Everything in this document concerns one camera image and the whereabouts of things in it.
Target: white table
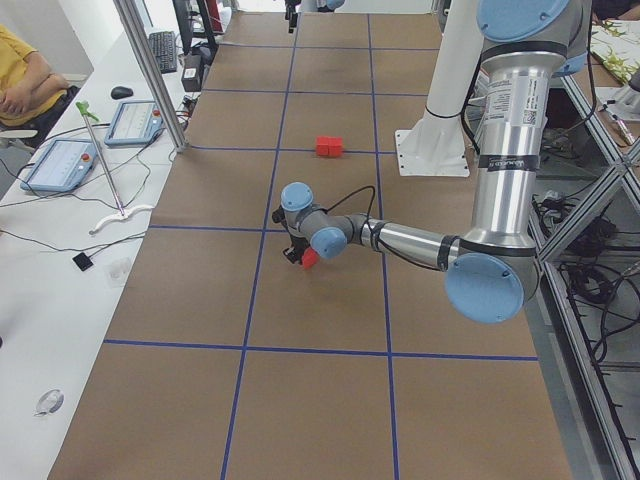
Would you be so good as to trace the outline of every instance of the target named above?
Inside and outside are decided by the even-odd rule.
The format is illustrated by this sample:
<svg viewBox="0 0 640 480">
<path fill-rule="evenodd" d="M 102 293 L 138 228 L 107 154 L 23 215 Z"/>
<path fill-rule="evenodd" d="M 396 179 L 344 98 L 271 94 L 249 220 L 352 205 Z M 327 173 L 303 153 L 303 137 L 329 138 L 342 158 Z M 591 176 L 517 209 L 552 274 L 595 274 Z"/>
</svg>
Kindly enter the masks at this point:
<svg viewBox="0 0 640 480">
<path fill-rule="evenodd" d="M 177 107 L 184 95 L 180 71 L 163 78 Z M 115 85 L 131 87 L 132 99 L 152 99 L 124 35 L 76 100 L 87 100 L 101 122 L 109 122 L 118 105 L 109 95 Z M 77 108 L 70 106 L 51 133 L 82 125 Z M 96 133 L 102 138 L 106 129 Z M 74 138 L 89 137 L 81 131 Z M 135 159 L 126 163 L 138 150 L 103 148 L 107 162 L 115 169 L 114 181 L 125 203 L 147 174 Z M 156 204 L 171 168 L 172 152 L 173 144 L 164 133 L 140 155 L 151 175 L 133 205 Z M 101 174 L 98 163 L 89 174 L 92 181 L 74 193 L 113 205 Z M 30 198 L 33 196 L 16 182 L 0 205 Z M 145 232 L 149 225 L 150 213 L 138 213 L 127 222 L 107 225 L 91 237 L 88 231 L 111 213 L 115 211 L 101 203 L 73 197 L 38 200 L 0 208 L 0 228 L 59 248 L 85 248 Z M 114 280 L 110 266 L 127 259 L 133 263 L 140 244 L 141 240 L 134 240 L 108 248 L 94 257 L 93 267 L 81 272 L 72 261 L 74 252 L 53 253 L 0 234 L 0 336 L 4 340 L 0 348 L 0 478 L 47 477 L 123 290 L 126 275 Z M 64 404 L 54 414 L 34 416 L 38 399 L 51 389 L 64 392 Z"/>
</svg>

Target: black keyboard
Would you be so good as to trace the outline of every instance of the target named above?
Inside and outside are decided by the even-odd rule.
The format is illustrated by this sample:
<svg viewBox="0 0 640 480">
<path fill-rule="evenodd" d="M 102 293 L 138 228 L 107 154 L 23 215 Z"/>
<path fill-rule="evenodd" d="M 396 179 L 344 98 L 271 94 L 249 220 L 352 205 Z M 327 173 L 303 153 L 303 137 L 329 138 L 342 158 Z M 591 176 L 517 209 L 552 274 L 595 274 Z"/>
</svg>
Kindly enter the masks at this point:
<svg viewBox="0 0 640 480">
<path fill-rule="evenodd" d="M 178 69 L 176 38 L 173 32 L 150 33 L 149 46 L 161 73 L 175 72 Z"/>
</svg>

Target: black connector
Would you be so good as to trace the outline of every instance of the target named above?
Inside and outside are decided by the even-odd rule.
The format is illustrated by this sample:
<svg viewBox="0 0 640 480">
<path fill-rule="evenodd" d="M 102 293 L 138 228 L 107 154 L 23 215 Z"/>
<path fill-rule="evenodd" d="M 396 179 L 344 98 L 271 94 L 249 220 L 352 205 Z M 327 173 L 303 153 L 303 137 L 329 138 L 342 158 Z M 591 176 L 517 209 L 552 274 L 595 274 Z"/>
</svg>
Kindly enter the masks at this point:
<svg viewBox="0 0 640 480">
<path fill-rule="evenodd" d="M 73 262 L 78 266 L 81 271 L 85 271 L 90 267 L 93 267 L 93 262 L 87 256 L 86 253 L 82 252 L 73 257 Z"/>
</svg>

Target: black pants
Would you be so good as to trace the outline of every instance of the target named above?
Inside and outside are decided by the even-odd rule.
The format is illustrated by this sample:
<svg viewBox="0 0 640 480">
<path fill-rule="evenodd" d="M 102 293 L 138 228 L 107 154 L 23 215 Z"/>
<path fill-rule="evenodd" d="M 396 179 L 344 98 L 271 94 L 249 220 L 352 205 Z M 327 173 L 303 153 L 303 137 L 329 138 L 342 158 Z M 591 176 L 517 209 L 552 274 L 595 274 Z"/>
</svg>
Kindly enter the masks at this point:
<svg viewBox="0 0 640 480">
<path fill-rule="evenodd" d="M 41 113 L 35 118 L 32 118 L 27 123 L 19 125 L 17 127 L 6 127 L 8 130 L 37 130 L 38 134 L 32 138 L 26 138 L 22 142 L 33 148 L 38 148 L 42 142 L 47 138 L 49 132 L 56 124 L 60 116 L 64 113 L 67 107 L 71 104 L 73 97 L 76 96 L 80 90 L 75 85 L 70 86 L 67 92 L 62 95 L 53 106 L 44 113 Z"/>
</svg>

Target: computer mouse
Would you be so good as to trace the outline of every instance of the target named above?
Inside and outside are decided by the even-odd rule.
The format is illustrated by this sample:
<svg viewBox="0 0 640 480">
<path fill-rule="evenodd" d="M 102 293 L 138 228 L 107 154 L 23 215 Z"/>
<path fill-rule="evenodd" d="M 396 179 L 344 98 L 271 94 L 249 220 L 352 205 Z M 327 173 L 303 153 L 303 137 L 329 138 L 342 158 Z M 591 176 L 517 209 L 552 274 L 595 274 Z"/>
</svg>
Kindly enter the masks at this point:
<svg viewBox="0 0 640 480">
<path fill-rule="evenodd" d="M 113 87 L 111 90 L 111 98 L 114 100 L 120 100 L 121 98 L 127 98 L 133 95 L 133 90 L 129 87 L 123 87 L 122 85 L 118 85 Z"/>
</svg>

